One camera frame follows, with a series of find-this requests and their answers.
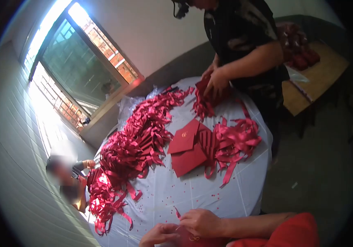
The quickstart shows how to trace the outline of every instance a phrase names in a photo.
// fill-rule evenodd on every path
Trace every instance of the round table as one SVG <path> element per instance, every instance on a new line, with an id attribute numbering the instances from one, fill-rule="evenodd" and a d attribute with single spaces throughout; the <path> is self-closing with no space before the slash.
<path id="1" fill-rule="evenodd" d="M 199 77 L 186 78 L 174 86 L 186 90 L 199 80 Z M 212 178 L 206 179 L 204 167 L 198 167 L 177 178 L 171 168 L 171 156 L 163 156 L 165 167 L 154 165 L 149 169 L 146 178 L 131 181 L 136 191 L 143 192 L 143 196 L 138 202 L 132 200 L 130 195 L 125 199 L 128 205 L 124 207 L 124 211 L 131 217 L 134 224 L 131 231 L 129 231 L 129 222 L 121 215 L 115 214 L 110 233 L 100 237 L 94 231 L 95 218 L 87 210 L 85 218 L 101 246 L 138 246 L 141 237 L 155 224 L 178 224 L 179 220 L 174 207 L 181 215 L 195 208 L 208 209 L 219 217 L 227 218 L 260 213 L 261 192 L 267 165 L 271 162 L 272 135 L 253 101 L 246 95 L 237 92 L 235 94 L 245 102 L 251 118 L 259 125 L 258 135 L 262 137 L 262 141 L 254 150 L 253 156 L 237 164 L 230 182 L 223 188 L 219 187 L 222 185 L 226 170 L 215 173 Z M 175 131 L 183 128 L 194 118 L 195 114 L 191 111 L 194 101 L 195 95 L 191 94 L 186 97 L 182 106 L 175 107 L 170 111 L 172 122 L 166 126 L 168 131 L 175 134 Z M 232 119 L 245 118 L 241 105 L 233 98 L 217 106 L 215 114 L 216 117 L 206 117 L 203 122 L 210 130 L 213 130 L 216 123 L 221 122 L 221 116 L 228 120 L 228 126 L 234 125 L 234 122 L 230 121 Z M 168 145 L 164 148 L 165 153 L 167 153 L 167 149 Z M 95 161 L 98 162 L 99 158 L 98 152 Z"/>

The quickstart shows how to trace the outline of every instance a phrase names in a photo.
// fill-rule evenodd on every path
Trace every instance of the ribbon pile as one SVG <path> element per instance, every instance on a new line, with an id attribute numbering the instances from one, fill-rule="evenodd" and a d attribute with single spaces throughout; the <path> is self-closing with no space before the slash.
<path id="1" fill-rule="evenodd" d="M 136 194 L 129 180 L 136 177 L 143 178 L 148 174 L 152 164 L 164 165 L 159 155 L 165 155 L 163 146 L 172 138 L 172 134 L 165 130 L 165 125 L 171 122 L 169 111 L 174 106 L 181 106 L 184 98 L 191 94 L 194 88 L 186 91 L 175 90 L 155 96 L 153 99 L 142 101 L 127 120 L 123 131 L 115 132 L 109 137 L 101 149 L 100 165 L 107 183 L 99 182 L 104 176 L 97 176 L 90 184 L 90 212 L 96 216 L 95 225 L 103 235 L 110 231 L 112 216 L 115 212 L 122 214 L 133 223 L 122 208 L 122 200 L 126 196 L 125 186 L 132 199 L 137 201 L 142 196 L 139 190 Z"/>
<path id="2" fill-rule="evenodd" d="M 237 124 L 233 127 L 228 127 L 227 120 L 223 118 L 222 123 L 216 124 L 213 130 L 216 133 L 218 141 L 218 150 L 215 153 L 215 159 L 220 165 L 218 172 L 223 168 L 227 168 L 223 184 L 220 187 L 223 187 L 230 181 L 237 162 L 242 158 L 246 160 L 252 156 L 253 150 L 261 142 L 261 137 L 257 135 L 257 123 L 250 118 L 244 102 L 237 101 L 242 106 L 245 119 L 232 120 Z"/>
<path id="3" fill-rule="evenodd" d="M 123 202 L 127 193 L 118 193 L 112 190 L 107 175 L 104 170 L 99 167 L 91 169 L 87 179 L 88 191 L 90 193 L 89 211 L 96 217 L 94 222 L 95 232 L 102 236 L 110 231 L 113 215 L 119 213 L 130 222 L 130 230 L 133 227 L 131 218 L 123 211 Z"/>

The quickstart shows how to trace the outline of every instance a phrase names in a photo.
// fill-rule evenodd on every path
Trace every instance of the red bundle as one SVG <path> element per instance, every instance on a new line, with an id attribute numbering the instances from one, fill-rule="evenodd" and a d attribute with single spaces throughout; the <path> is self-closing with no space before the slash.
<path id="1" fill-rule="evenodd" d="M 219 171 L 227 168 L 221 187 L 229 182 L 237 162 L 242 158 L 246 160 L 252 156 L 253 150 L 261 142 L 261 137 L 257 135 L 257 123 L 250 118 L 243 101 L 239 102 L 246 119 L 232 120 L 237 125 L 228 127 L 227 120 L 223 118 L 222 124 L 218 123 L 214 129 L 219 144 L 215 154 L 215 159 L 220 165 Z"/>
<path id="2" fill-rule="evenodd" d="M 114 195 L 120 197 L 117 200 L 119 203 L 116 204 L 118 207 L 103 207 L 101 213 L 98 211 L 93 213 L 92 207 L 89 208 L 97 217 L 95 224 L 101 226 L 101 235 L 110 230 L 110 227 L 108 229 L 104 227 L 105 222 L 112 219 L 110 215 L 115 212 L 124 214 L 120 209 L 124 206 L 120 198 L 123 200 L 125 197 L 122 187 L 127 188 L 133 200 L 139 200 L 142 192 L 139 190 L 136 194 L 129 180 L 145 177 L 152 164 L 164 165 L 159 155 L 164 154 L 163 146 L 172 138 L 172 134 L 165 130 L 165 124 L 171 122 L 169 111 L 174 106 L 183 105 L 184 98 L 193 90 L 193 88 L 187 91 L 176 90 L 141 102 L 127 120 L 124 130 L 115 132 L 109 137 L 108 143 L 102 147 L 100 165 L 109 184 L 104 186 L 94 183 L 94 190 L 91 185 L 90 205 L 98 207 L 102 205 L 101 198 L 107 201 L 107 198 L 112 198 Z M 133 227 L 131 219 L 125 214 L 123 216 L 129 219 L 131 230 Z"/>
<path id="3" fill-rule="evenodd" d="M 94 222 L 94 230 L 98 235 L 102 236 L 110 231 L 110 225 L 115 213 L 121 214 L 130 222 L 130 230 L 133 228 L 131 218 L 123 211 L 123 207 L 126 205 L 123 200 L 127 193 L 113 192 L 112 185 L 101 168 L 90 171 L 87 185 L 90 192 L 89 211 L 97 218 Z"/>

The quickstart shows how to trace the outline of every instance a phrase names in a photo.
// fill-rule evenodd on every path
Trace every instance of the hand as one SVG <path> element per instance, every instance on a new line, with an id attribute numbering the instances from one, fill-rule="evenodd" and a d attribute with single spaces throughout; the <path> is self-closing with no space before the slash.
<path id="1" fill-rule="evenodd" d="M 85 188 L 85 186 L 87 185 L 87 180 L 84 177 L 82 177 L 82 176 L 79 176 L 78 180 L 83 185 L 83 188 Z"/>
<path id="2" fill-rule="evenodd" d="M 221 236 L 222 220 L 209 210 L 190 210 L 182 215 L 180 225 L 197 237 L 215 238 Z"/>
<path id="3" fill-rule="evenodd" d="M 209 65 L 208 69 L 204 71 L 203 75 L 201 76 L 201 80 L 204 80 L 208 77 L 211 76 L 212 72 L 218 68 L 218 64 L 216 62 L 213 62 L 211 65 Z"/>
<path id="4" fill-rule="evenodd" d="M 179 226 L 176 224 L 158 223 L 139 242 L 139 247 L 153 247 L 155 244 L 162 244 L 174 240 L 179 234 L 174 233 Z"/>
<path id="5" fill-rule="evenodd" d="M 204 96 L 206 96 L 209 91 L 213 88 L 213 99 L 216 98 L 217 95 L 221 96 L 223 89 L 230 85 L 230 80 L 224 74 L 222 67 L 213 71 L 211 75 L 211 79 L 204 91 Z"/>
<path id="6" fill-rule="evenodd" d="M 95 167 L 95 161 L 93 160 L 86 160 L 86 166 L 87 166 L 87 169 L 94 169 Z"/>

